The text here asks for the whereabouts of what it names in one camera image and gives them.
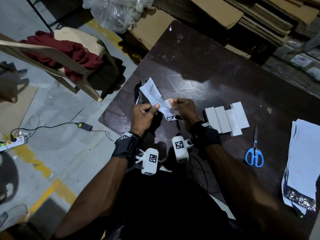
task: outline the hand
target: hand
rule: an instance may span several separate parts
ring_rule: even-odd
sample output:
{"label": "hand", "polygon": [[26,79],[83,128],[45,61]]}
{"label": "hand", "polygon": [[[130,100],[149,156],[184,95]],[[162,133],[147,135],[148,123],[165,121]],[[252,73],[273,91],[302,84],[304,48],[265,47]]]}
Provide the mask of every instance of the hand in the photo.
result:
{"label": "hand", "polygon": [[152,118],[156,112],[158,112],[160,104],[156,104],[152,107],[148,104],[137,104],[133,107],[133,116],[131,119],[131,132],[138,134],[140,137],[143,136],[145,131],[149,129]]}
{"label": "hand", "polygon": [[200,118],[196,111],[195,103],[191,99],[187,98],[170,98],[169,103],[173,109],[178,109],[180,117],[184,120],[184,127],[189,131],[190,127],[196,122],[200,121]]}

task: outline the crumpled paper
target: crumpled paper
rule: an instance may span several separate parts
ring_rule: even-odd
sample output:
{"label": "crumpled paper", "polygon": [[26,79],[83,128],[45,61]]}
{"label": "crumpled paper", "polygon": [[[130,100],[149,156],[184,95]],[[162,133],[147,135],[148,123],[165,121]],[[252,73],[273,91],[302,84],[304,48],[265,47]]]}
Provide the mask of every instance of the crumpled paper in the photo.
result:
{"label": "crumpled paper", "polygon": [[140,87],[140,91],[144,96],[146,96],[152,106],[160,104],[159,111],[164,114],[164,117],[167,121],[176,120],[174,114],[170,112],[172,107],[169,103],[169,99],[164,100],[162,98],[151,77],[149,77],[146,83]]}

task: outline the scissors handle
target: scissors handle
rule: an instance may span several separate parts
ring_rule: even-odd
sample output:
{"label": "scissors handle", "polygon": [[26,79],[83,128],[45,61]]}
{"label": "scissors handle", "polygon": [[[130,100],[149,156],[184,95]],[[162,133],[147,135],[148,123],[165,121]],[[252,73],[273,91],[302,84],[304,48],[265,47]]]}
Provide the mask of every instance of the scissors handle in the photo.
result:
{"label": "scissors handle", "polygon": [[247,150],[245,156],[244,156],[244,160],[247,164],[249,165],[255,165],[256,167],[260,168],[262,167],[263,163],[264,163],[264,160],[263,160],[263,155],[261,153],[261,151],[259,149],[257,149],[256,151],[256,155],[254,155],[254,148],[250,148],[249,150]]}

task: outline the dark wooden table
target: dark wooden table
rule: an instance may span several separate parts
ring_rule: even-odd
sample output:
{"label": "dark wooden table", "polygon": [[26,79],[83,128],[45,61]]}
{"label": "dark wooden table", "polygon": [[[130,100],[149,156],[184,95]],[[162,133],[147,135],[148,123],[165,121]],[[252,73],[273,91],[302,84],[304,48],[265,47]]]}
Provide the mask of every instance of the dark wooden table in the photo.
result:
{"label": "dark wooden table", "polygon": [[[134,87],[139,80],[149,77],[164,99],[194,100],[202,118],[205,108],[229,109],[231,103],[241,101],[250,127],[243,129],[241,136],[222,135],[222,145],[235,159],[243,161],[246,150],[253,144],[257,124],[258,147],[264,155],[264,165],[248,168],[272,195],[280,198],[292,121],[303,119],[320,125],[320,100],[178,21],[170,26],[171,31],[168,28],[163,33],[99,121],[119,135],[129,131]],[[189,138],[183,122],[162,118],[156,126],[155,138],[148,138],[146,147],[162,148],[166,153],[162,152],[161,157],[165,158],[172,148],[172,137],[180,132],[185,139]],[[223,200],[208,164],[201,162],[207,172],[209,192]],[[203,182],[202,172],[196,169]]]}

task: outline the chair backrest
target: chair backrest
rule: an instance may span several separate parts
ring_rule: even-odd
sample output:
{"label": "chair backrest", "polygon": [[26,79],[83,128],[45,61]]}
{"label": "chair backrest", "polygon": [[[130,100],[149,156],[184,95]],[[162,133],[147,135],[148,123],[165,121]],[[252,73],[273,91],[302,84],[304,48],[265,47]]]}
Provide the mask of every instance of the chair backrest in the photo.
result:
{"label": "chair backrest", "polygon": [[57,70],[49,68],[31,58],[26,56],[24,52],[38,52],[45,56],[50,57],[51,59],[57,61],[58,63],[66,66],[67,68],[80,73],[81,75],[87,76],[92,71],[84,68],[82,65],[78,64],[73,59],[69,58],[59,50],[51,47],[32,45],[32,44],[22,44],[14,41],[13,39],[0,33],[0,51],[5,52],[8,55],[11,55],[15,58],[18,58],[22,61],[25,61],[31,65],[34,65],[46,72],[50,72],[54,75],[60,76],[61,73]]}

